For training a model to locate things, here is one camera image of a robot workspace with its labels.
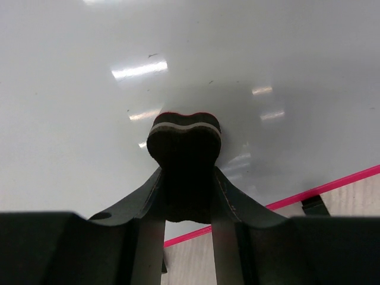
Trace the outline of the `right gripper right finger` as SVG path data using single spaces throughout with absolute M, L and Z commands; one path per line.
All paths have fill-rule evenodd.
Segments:
M 256 202 L 215 167 L 211 229 L 218 284 L 259 284 L 251 231 L 270 229 L 286 218 Z

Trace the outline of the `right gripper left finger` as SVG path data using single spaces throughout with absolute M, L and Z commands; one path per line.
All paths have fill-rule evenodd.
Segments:
M 112 206 L 90 217 L 102 226 L 123 227 L 116 284 L 160 284 L 163 263 L 164 174 L 148 180 Z

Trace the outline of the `black felt eraser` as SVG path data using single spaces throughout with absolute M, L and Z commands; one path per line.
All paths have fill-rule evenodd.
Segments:
M 215 116 L 164 112 L 147 138 L 150 156 L 163 171 L 166 220 L 211 222 L 212 174 L 221 151 L 221 128 Z

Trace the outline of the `pink framed whiteboard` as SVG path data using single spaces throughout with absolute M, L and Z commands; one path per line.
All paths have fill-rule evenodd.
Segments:
M 379 173 L 379 2 L 1 2 L 1 211 L 119 201 L 165 111 L 212 113 L 273 209 Z

